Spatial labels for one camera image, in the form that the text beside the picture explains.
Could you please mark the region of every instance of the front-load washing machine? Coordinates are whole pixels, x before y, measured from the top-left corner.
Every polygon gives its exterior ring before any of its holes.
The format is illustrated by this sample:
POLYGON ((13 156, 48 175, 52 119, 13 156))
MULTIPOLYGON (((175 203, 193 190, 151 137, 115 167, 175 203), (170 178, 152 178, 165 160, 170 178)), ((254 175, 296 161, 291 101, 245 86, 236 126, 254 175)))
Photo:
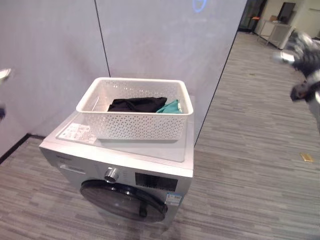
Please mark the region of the front-load washing machine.
POLYGON ((102 140, 74 112, 40 149, 103 212, 168 228, 193 178, 194 119, 177 141, 102 140))

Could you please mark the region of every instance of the label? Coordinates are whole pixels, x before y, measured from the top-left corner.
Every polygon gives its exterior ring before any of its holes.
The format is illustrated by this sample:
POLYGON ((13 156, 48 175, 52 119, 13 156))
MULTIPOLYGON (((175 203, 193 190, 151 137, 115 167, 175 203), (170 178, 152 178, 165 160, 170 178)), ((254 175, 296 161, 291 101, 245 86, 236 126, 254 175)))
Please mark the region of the label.
POLYGON ((172 206, 179 206, 182 196, 176 193, 167 193, 165 198, 165 204, 172 206))
POLYGON ((90 126, 71 123, 60 135, 60 139, 93 144, 96 136, 91 132, 90 126))

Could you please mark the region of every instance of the laundry basket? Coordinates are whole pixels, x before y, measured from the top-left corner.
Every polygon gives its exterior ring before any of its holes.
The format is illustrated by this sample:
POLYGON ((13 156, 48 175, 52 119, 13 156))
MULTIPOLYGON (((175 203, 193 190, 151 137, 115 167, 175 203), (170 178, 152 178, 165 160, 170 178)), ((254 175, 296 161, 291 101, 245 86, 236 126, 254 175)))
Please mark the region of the laundry basket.
POLYGON ((93 81, 76 110, 99 139, 178 140, 193 107, 179 80, 100 77, 93 81), (108 111, 114 99, 165 97, 179 100, 182 114, 108 111))

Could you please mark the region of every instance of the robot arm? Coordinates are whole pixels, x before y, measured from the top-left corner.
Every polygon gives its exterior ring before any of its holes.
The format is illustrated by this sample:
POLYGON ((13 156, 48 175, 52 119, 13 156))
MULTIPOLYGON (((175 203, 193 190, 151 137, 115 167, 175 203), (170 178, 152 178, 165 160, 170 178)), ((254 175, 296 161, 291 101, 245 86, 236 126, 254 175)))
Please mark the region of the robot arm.
POLYGON ((291 64, 305 76, 303 83, 292 88, 290 97, 293 102, 307 102, 320 131, 320 42, 305 33, 294 31, 286 48, 293 51, 293 55, 281 52, 274 56, 275 59, 291 64))
MULTIPOLYGON (((8 68, 8 69, 3 69, 3 70, 0 70, 0 85, 8 79, 9 75, 10 75, 10 72, 11 72, 11 69, 8 68)), ((0 101, 0 122, 2 121, 2 119, 4 119, 6 115, 6 106, 4 103, 2 103, 0 101)))

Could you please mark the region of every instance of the washing machine door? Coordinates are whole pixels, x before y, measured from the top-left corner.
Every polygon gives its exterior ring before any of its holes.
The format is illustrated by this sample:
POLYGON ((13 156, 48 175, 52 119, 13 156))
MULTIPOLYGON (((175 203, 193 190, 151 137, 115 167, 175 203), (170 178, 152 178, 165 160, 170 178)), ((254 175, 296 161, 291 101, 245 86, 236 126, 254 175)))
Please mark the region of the washing machine door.
POLYGON ((87 180, 82 183, 80 192, 89 202, 107 212, 136 221, 162 221, 168 210, 157 197, 120 183, 87 180))

